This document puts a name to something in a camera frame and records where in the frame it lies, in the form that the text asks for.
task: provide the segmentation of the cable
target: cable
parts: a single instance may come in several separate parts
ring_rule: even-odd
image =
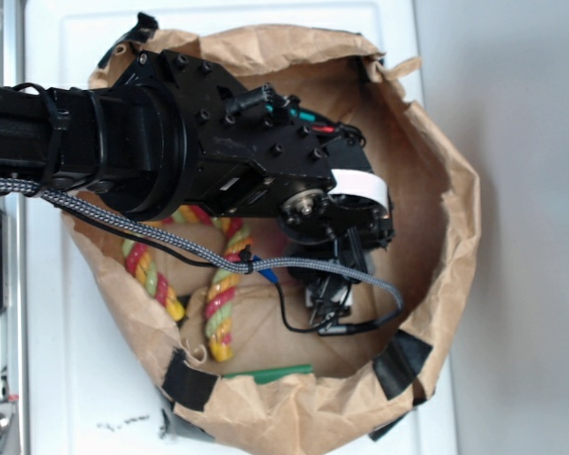
[[[177,251],[175,251],[174,249],[169,248],[163,244],[159,244],[158,242],[154,242],[153,240],[146,239],[144,237],[138,237],[137,235],[129,234],[128,232],[125,232],[123,230],[118,230],[118,229],[115,229],[115,228],[110,227],[108,225],[105,225],[103,223],[99,223],[99,222],[93,220],[92,218],[89,218],[88,216],[83,215],[81,213],[78,213],[77,211],[72,210],[70,208],[61,206],[59,204],[53,204],[53,206],[56,207],[57,209],[63,210],[66,213],[69,213],[70,215],[78,218],[79,220],[87,223],[88,225],[90,225],[94,228],[99,228],[99,229],[104,230],[105,232],[112,234],[112,235],[117,235],[117,236],[122,237],[124,239],[129,239],[129,240],[132,240],[134,242],[139,242],[141,244],[151,246],[152,248],[159,249],[160,251],[163,251],[163,252],[173,256],[174,258],[181,261],[182,263],[185,263],[188,265],[193,265],[194,267],[215,268],[215,266],[211,263],[204,263],[204,262],[200,262],[200,261],[195,261],[194,259],[186,258],[183,254],[180,254]]]
[[[24,195],[32,195],[39,188],[39,184],[26,180],[18,180],[12,178],[0,178],[0,193],[4,192],[20,192]],[[334,273],[349,279],[367,282],[370,285],[377,286],[389,292],[395,299],[396,309],[384,315],[382,319],[393,319],[398,316],[403,308],[404,301],[398,289],[391,283],[380,280],[359,270],[345,267],[340,264],[329,263],[327,261],[319,261],[306,258],[274,258],[264,259],[252,263],[232,263],[207,248],[195,244],[187,239],[178,237],[170,232],[158,229],[156,227],[145,226],[141,223],[129,220],[121,215],[116,215],[110,211],[100,209],[89,202],[83,201],[77,197],[66,194],[62,191],[47,190],[42,194],[42,198],[51,204],[59,204],[64,208],[72,209],[81,213],[95,221],[111,225],[114,228],[129,230],[143,237],[149,237],[156,241],[163,242],[170,246],[175,246],[198,256],[217,267],[224,268],[233,273],[247,274],[249,271],[262,271],[273,268],[310,268],[323,272]]]
[[[315,332],[319,332],[321,329],[327,328],[330,324],[333,323],[333,319],[336,319],[336,317],[330,317],[330,318],[327,317],[320,324],[313,325],[312,327],[309,327],[307,329],[299,329],[297,327],[293,327],[288,322],[288,319],[286,318],[285,292],[283,292],[283,287],[281,286],[281,284],[279,282],[275,282],[274,286],[276,287],[276,290],[278,291],[278,300],[279,300],[279,303],[281,306],[281,315],[283,317],[283,324],[287,330],[294,332],[296,334],[313,334]],[[335,314],[337,314],[339,312],[339,310],[341,309],[341,307],[343,305],[345,305],[345,302],[348,300],[348,297],[350,296],[351,291],[352,291],[352,284],[348,283],[346,291],[345,291],[345,296],[343,296],[343,299],[341,300],[340,304],[338,305],[338,308],[336,309]]]

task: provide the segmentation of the metal frame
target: metal frame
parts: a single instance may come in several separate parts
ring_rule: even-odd
[[[25,0],[0,0],[0,85],[15,85],[23,80],[25,4]],[[6,214],[3,274],[7,306],[0,316],[0,411],[9,417],[9,431],[0,441],[0,450],[6,454],[28,454],[24,199],[20,195],[1,198],[0,209]]]

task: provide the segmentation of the white surface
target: white surface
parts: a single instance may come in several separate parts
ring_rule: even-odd
[[[164,6],[169,3],[176,8]],[[83,86],[105,50],[135,23],[140,9],[155,15],[162,27],[199,33],[278,18],[278,22],[362,31],[392,50],[392,63],[416,53],[411,1],[294,5],[247,1],[236,8],[217,1],[206,1],[203,7],[167,1],[152,5],[146,9],[146,2],[136,0],[30,0],[27,80]],[[407,82],[413,98],[418,98],[419,79]],[[28,203],[28,273],[33,455],[242,453],[194,440],[158,438],[162,417],[156,389],[120,336],[57,211],[37,200]],[[438,390],[429,404],[380,442],[365,437],[334,453],[454,455],[449,367]],[[139,417],[144,419],[130,421]]]
[[[482,176],[462,455],[569,455],[569,1],[416,2],[426,105]]]

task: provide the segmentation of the green object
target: green object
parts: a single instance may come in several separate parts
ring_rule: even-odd
[[[271,104],[266,104],[266,108],[268,112],[272,112],[274,110],[274,108],[272,107]],[[305,120],[305,121],[316,121],[316,116],[314,114],[310,114],[309,112],[305,112],[305,111],[300,111],[299,113],[297,112],[297,109],[291,109],[291,115],[293,117],[297,117],[299,114],[299,118],[301,120]]]
[[[230,373],[224,374],[226,378],[236,376],[253,376],[255,383],[258,385],[267,384],[268,382],[277,381],[281,377],[289,374],[311,374],[314,372],[312,365],[293,365],[291,367],[272,368],[269,370],[255,370],[254,372]]]

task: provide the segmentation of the colorful rope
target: colorful rope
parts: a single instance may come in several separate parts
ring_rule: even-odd
[[[200,223],[218,228],[225,234],[228,241],[224,257],[232,262],[240,261],[238,253],[253,243],[253,239],[250,237],[250,229],[241,218],[211,218],[198,206],[181,206],[170,217],[161,222],[152,223],[152,225],[160,226],[170,223]],[[157,292],[161,285],[162,287],[167,286],[167,289],[170,290],[166,293],[167,297],[174,296],[172,287],[162,275],[156,272],[156,264],[145,244],[125,240],[122,244],[122,252],[126,258],[126,269],[146,286],[152,297],[157,300],[158,297],[162,298],[162,294]],[[233,356],[231,349],[231,311],[232,300],[239,281],[240,275],[220,268],[212,277],[211,286],[207,291],[205,336],[209,342],[211,354],[218,362],[224,362]],[[185,310],[176,297],[174,300],[166,299],[165,303],[162,304],[175,321],[183,319]]]

